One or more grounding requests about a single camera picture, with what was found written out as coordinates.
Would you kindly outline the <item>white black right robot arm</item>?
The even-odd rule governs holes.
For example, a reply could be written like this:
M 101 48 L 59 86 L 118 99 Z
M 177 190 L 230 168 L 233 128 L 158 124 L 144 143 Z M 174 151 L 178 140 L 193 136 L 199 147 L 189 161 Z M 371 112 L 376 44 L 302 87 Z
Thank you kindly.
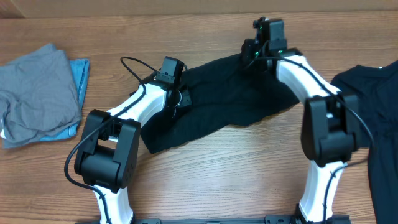
M 304 106 L 300 141 L 309 160 L 302 198 L 292 216 L 268 215 L 266 223 L 350 223 L 335 215 L 333 200 L 339 180 L 358 150 L 358 99 L 325 81 L 296 48 L 287 46 L 282 19 L 260 17 L 256 36 L 242 46 L 244 63 L 263 68 L 287 85 Z

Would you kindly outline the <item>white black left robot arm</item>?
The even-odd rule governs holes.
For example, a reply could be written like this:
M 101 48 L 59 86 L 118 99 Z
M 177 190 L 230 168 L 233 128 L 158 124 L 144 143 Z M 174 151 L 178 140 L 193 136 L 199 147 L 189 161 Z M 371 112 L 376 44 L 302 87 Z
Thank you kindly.
M 159 70 L 139 79 L 138 89 L 121 105 L 109 111 L 92 110 L 81 141 L 68 158 L 83 181 L 80 187 L 94 192 L 101 218 L 99 223 L 133 223 L 127 187 L 134 174 L 141 128 L 166 108 L 189 105 L 188 93 L 179 90 L 186 65 L 164 58 Z

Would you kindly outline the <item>black shorts with patterned waistband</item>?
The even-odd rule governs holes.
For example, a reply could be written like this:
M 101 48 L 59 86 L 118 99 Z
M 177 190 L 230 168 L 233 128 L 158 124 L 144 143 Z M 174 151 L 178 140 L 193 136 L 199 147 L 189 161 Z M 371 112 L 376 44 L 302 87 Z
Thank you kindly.
M 227 125 L 249 126 L 299 103 L 292 91 L 266 68 L 266 62 L 243 64 L 239 54 L 182 73 L 188 106 L 166 106 L 141 129 L 154 154 L 202 138 Z

